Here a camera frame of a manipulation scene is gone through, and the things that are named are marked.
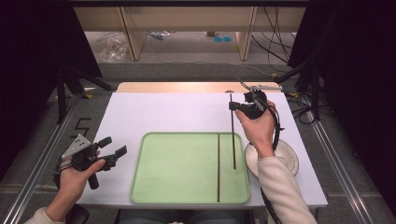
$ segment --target white sleeve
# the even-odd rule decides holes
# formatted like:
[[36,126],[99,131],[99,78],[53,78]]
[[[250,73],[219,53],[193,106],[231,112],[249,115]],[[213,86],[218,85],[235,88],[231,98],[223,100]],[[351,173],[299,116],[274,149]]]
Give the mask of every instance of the white sleeve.
[[297,181],[284,158],[259,159],[257,165],[262,190],[283,224],[317,223],[309,212]]
[[54,222],[46,214],[46,208],[42,207],[35,211],[35,215],[25,222],[25,224],[64,224],[64,222]]

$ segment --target white table surface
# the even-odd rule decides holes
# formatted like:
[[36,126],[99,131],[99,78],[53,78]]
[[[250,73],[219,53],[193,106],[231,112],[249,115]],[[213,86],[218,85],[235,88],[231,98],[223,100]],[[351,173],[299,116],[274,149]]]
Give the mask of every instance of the white table surface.
[[[280,139],[289,144],[299,159],[295,176],[304,200],[310,208],[324,207],[327,200],[309,160],[303,141],[283,92],[267,92],[276,104],[284,131]],[[84,190],[79,204],[86,206],[133,208],[253,208],[264,206],[258,178],[248,172],[250,198],[242,204],[142,204],[130,198],[134,168],[142,137],[150,132],[230,132],[229,93],[135,93],[115,92],[94,139],[111,136],[113,143],[101,149],[101,156],[127,146],[128,152],[110,171],[97,173],[99,188]],[[244,103],[243,93],[233,93],[233,101]],[[248,144],[239,120],[234,116],[234,131]]]

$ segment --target hand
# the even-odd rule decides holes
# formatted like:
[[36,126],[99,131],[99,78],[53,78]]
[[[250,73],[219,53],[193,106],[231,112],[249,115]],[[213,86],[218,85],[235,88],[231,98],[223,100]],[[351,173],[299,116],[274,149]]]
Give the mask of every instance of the hand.
[[274,118],[270,109],[275,111],[275,104],[267,101],[267,108],[258,119],[249,119],[242,111],[235,110],[236,117],[241,121],[247,140],[256,148],[259,158],[275,156],[273,151]]
[[46,209],[47,216],[52,221],[64,221],[67,213],[81,197],[88,178],[100,170],[104,164],[105,160],[99,160],[82,172],[74,167],[63,170],[61,172],[61,187]]

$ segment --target black stick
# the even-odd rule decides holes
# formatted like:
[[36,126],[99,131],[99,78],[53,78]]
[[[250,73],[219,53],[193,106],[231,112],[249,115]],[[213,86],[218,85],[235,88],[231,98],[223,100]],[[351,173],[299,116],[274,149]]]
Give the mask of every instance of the black stick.
[[220,202],[220,134],[218,134],[218,203]]
[[[230,93],[230,102],[233,101],[233,95]],[[233,130],[233,111],[231,111],[231,131],[232,131],[232,139],[233,139],[233,168],[236,170],[236,159],[235,159],[235,136]]]

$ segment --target blue object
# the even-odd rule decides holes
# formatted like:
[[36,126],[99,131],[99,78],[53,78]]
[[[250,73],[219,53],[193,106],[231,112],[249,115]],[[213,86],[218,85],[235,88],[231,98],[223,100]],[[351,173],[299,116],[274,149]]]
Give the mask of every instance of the blue object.
[[222,38],[219,37],[219,36],[216,36],[215,38],[213,38],[213,40],[214,40],[215,42],[221,42],[221,41],[222,41]]
[[231,42],[233,39],[230,38],[229,36],[224,36],[224,37],[223,37],[223,40],[224,40],[225,42]]

